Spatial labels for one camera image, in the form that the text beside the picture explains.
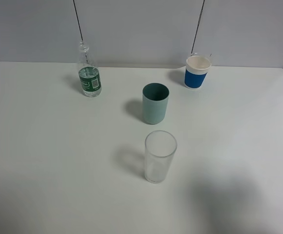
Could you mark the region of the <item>clear green-label plastic bottle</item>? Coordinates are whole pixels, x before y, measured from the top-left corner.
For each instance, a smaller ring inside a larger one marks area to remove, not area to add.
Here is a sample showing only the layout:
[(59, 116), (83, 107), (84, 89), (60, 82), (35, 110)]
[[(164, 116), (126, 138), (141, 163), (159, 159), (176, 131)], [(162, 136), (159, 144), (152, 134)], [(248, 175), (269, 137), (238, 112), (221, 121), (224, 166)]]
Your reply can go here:
[(85, 96), (94, 98), (100, 95), (102, 90), (98, 64), (85, 41), (79, 42), (78, 51), (77, 71), (82, 90)]

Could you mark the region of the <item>teal plastic cup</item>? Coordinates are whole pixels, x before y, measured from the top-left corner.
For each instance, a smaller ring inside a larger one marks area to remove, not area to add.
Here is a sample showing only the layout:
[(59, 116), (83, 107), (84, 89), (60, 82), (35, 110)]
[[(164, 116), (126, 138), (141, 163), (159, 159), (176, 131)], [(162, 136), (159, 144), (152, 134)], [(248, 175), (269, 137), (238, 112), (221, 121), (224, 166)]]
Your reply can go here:
[(142, 115), (148, 124), (158, 124), (166, 114), (169, 89), (161, 83), (149, 83), (142, 90)]

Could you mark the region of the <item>blue white paper cup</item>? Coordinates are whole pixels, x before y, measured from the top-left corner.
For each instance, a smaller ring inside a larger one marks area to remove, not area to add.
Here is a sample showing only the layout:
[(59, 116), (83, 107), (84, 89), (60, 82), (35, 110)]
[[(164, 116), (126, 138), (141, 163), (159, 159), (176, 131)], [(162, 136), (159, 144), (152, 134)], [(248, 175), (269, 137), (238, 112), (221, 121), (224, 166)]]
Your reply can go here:
[(184, 84), (190, 89), (200, 88), (211, 66), (211, 61), (204, 57), (188, 57), (186, 60)]

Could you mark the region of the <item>clear glass behind paper cup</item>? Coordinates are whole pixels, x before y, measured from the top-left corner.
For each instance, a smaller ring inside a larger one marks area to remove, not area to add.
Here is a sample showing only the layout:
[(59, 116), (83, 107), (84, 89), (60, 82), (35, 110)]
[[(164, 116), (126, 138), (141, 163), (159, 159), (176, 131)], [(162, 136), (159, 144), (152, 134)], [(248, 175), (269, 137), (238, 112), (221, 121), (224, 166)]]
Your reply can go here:
[(212, 54), (209, 53), (198, 53), (198, 52), (193, 52), (190, 54), (190, 57), (192, 56), (200, 56), (208, 59), (209, 61), (212, 61)]

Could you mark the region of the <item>clear tall glass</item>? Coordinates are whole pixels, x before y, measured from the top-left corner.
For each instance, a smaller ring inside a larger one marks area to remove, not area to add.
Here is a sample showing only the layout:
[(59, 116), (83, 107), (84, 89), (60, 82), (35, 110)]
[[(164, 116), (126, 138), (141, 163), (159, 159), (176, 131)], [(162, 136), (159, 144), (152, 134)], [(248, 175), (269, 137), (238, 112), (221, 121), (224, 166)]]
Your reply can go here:
[(177, 150), (177, 140), (169, 132), (156, 130), (145, 139), (145, 178), (150, 183), (161, 183), (169, 171)]

